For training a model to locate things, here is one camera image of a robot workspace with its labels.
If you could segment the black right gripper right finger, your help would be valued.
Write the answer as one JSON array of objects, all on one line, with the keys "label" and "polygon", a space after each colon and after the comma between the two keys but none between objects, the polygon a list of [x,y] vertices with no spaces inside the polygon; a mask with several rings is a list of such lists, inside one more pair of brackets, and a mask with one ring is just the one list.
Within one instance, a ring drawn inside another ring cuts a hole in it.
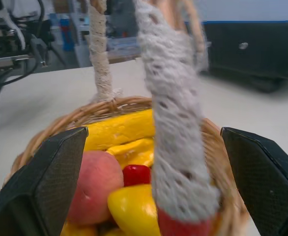
[{"label": "black right gripper right finger", "polygon": [[223,127],[238,191],[262,236],[288,236],[288,155],[273,140]]}]

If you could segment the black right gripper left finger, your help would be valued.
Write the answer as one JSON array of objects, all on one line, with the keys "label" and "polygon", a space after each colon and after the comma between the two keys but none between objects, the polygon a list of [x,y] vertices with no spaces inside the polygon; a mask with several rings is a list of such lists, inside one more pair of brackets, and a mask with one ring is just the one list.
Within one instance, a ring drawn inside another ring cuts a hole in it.
[{"label": "black right gripper left finger", "polygon": [[0,236],[58,236],[66,220],[88,136],[85,127],[46,140],[0,191]]}]

